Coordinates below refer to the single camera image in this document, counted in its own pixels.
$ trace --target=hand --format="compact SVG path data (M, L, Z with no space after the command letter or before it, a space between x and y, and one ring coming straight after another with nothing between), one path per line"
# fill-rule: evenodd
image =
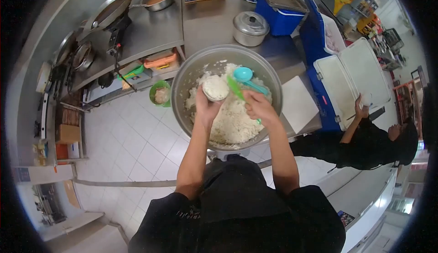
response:
M219 112L222 103L225 100L209 102L207 97L202 90L202 85L198 87L196 92L196 116L195 120L198 119L204 127L211 128L213 120Z
M262 93L250 90L242 90L247 114L251 119L261 119L261 124L269 128L272 124L280 121L274 108Z
M363 106L362 109L360 109L359 104L361 99L362 99L362 94L359 93L359 97L356 99L356 102L354 103L354 111L356 112L357 119L367 118L369 115L370 108L368 106Z

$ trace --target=orange container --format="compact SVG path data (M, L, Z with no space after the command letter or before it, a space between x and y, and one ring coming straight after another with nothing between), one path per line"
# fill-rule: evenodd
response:
M164 73L172 70L178 70L180 65L178 63L177 54L174 53L169 57L164 57L154 61L145 60L145 68L149 68L154 72Z

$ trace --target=small bowl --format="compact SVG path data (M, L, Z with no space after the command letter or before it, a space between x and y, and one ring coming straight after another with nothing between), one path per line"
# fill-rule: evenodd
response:
M207 78L207 80L208 80L208 79L220 79L220 80L222 80L221 78L219 78L219 77L217 77L217 76L212 76L212 77ZM227 97L225 96L225 97L222 98L222 99L215 99L215 98L211 97L211 96L205 91L205 87L202 87L202 91L204 92L204 94L205 94L205 96L207 97L207 99L210 100L211 102L221 101L221 100L224 100L225 98L227 98Z
M164 81L164 80L157 81L157 83L155 83L151 87L151 89L149 91L149 99L157 107L169 108L170 107L170 98L169 98L169 100L167 100L166 103L158 104L158 103L155 102L155 94L156 94L158 88L168 88L168 89L171 89L171 86L169 85L169 83L167 83L167 81Z
M169 7L170 5L172 5L172 3L174 3L175 0L162 0L160 2L151 5L147 4L148 1L149 0L141 0L140 4L144 4L145 8L148 9L149 11L156 12Z

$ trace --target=white cutting board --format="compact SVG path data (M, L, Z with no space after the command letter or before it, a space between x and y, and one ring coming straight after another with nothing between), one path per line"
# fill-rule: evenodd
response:
M282 113L293 131L298 134L315 117L319 109L299 76L287 81L282 88Z

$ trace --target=person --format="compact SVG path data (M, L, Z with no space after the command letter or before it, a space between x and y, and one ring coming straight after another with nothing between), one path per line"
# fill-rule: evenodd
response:
M221 103L202 86L189 147L174 193L152 200L129 252L341 252L345 229L318 186L299 186L286 132L263 94L244 90L247 114L269 133L275 190L260 168L238 155L205 164Z
M379 129L369 119L369 108L360 108L362 95L355 102L353 122L345 132L320 132L290 143L296 156L315 157L336 168L350 166L359 170L399 162L408 165L415 157L418 145L417 129L408 118L404 124Z

